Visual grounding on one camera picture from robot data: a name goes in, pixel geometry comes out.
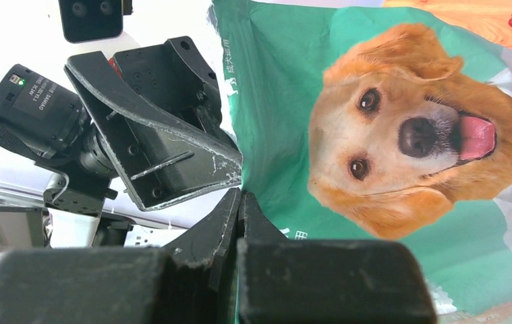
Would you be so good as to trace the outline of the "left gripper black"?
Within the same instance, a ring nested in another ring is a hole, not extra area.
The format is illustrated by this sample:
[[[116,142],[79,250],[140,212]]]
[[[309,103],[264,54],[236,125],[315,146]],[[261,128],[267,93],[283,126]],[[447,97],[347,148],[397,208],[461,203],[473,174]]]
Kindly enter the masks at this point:
[[[74,55],[65,72],[141,211],[241,183],[216,74],[190,37],[119,51],[110,64],[100,51]]]

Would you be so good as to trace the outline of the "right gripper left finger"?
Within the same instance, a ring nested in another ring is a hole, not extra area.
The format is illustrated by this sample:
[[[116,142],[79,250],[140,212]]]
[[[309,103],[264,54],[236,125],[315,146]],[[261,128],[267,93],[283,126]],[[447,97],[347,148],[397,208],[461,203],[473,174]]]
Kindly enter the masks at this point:
[[[0,323],[232,323],[241,192],[162,248],[0,254]]]

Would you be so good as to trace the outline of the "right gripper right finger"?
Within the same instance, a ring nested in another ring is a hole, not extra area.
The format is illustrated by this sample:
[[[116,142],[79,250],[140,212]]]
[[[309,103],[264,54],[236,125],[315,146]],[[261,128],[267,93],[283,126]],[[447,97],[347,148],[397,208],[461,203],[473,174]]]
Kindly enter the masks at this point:
[[[420,266],[401,243],[290,240],[242,194],[240,323],[436,323]]]

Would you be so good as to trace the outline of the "green pet food bag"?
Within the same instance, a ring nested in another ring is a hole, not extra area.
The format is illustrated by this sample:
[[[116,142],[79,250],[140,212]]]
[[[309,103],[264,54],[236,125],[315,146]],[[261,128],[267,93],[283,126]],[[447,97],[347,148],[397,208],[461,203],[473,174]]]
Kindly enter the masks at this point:
[[[400,240],[441,323],[512,323],[512,50],[409,7],[211,20],[264,214],[295,240]]]

